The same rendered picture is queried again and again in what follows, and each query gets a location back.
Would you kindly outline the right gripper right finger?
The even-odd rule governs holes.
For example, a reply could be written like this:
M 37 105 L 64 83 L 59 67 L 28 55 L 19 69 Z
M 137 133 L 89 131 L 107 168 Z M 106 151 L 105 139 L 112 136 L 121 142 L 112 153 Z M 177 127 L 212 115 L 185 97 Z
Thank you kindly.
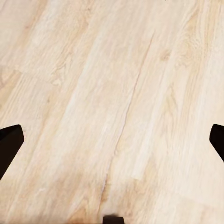
M 209 141 L 221 159 L 224 161 L 224 126 L 213 124 Z

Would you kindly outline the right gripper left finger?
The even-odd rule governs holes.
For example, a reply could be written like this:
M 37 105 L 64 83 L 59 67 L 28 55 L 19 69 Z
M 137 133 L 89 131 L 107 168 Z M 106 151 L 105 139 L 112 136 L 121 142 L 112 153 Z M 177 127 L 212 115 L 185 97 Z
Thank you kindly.
M 24 142 L 20 124 L 0 129 L 0 180 Z

